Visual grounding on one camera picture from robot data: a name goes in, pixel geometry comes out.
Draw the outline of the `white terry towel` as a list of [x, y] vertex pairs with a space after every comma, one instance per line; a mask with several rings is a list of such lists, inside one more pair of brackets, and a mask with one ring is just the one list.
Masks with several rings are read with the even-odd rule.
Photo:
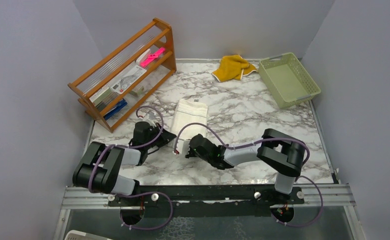
[[[208, 105], [201, 102], [195, 102], [185, 99], [180, 99], [177, 103], [172, 124], [171, 132], [178, 135], [180, 130], [190, 123], [201, 123], [207, 125], [208, 120]], [[201, 134], [206, 136], [207, 129], [200, 125], [191, 125], [184, 129], [179, 136], [179, 139], [187, 140]]]

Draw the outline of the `yellow towel white trim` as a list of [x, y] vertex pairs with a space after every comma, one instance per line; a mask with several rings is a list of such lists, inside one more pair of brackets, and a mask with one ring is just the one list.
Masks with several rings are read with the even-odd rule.
[[222, 57], [218, 69], [213, 71], [212, 75], [223, 83], [230, 80], [240, 81], [254, 72], [257, 72], [257, 68], [240, 55], [226, 55]]

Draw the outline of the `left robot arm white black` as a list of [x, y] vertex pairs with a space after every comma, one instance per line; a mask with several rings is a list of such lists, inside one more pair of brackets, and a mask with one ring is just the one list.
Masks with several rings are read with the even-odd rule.
[[140, 200], [140, 182], [120, 175], [121, 166], [141, 166], [150, 154], [150, 149], [159, 150], [176, 137], [176, 134], [165, 130], [159, 123], [152, 125], [147, 121], [139, 121], [135, 124], [129, 147], [107, 146], [93, 141], [77, 165], [72, 183], [91, 193], [121, 195], [127, 205], [135, 205]]

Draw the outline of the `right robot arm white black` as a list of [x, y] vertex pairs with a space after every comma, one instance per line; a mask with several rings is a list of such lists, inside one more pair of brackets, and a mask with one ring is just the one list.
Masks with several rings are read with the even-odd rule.
[[199, 158], [219, 170], [248, 162], [266, 163], [278, 172], [271, 196], [279, 204], [291, 198], [293, 185], [309, 156], [310, 150], [303, 141], [272, 128], [266, 129], [261, 139], [238, 146], [216, 145], [198, 134], [189, 141], [185, 154], [186, 158]]

